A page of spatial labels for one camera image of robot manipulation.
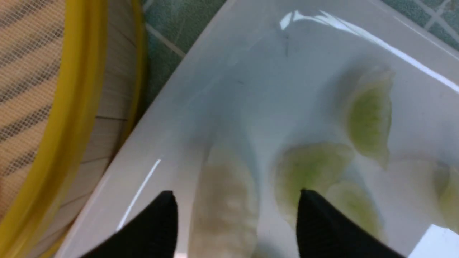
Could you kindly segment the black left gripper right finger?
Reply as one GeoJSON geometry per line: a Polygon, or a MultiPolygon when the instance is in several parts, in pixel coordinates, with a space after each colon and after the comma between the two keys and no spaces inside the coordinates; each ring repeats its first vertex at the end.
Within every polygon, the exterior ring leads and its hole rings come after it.
{"type": "Polygon", "coordinates": [[[301,190],[296,239],[301,258],[400,258],[314,190],[301,190]]]}

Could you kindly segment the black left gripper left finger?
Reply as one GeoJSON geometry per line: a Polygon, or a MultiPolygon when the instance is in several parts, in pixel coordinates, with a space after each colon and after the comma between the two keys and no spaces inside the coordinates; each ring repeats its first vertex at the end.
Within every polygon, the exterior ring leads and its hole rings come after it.
{"type": "Polygon", "coordinates": [[[83,258],[173,258],[178,239],[178,204],[162,191],[120,231],[83,258]]]}

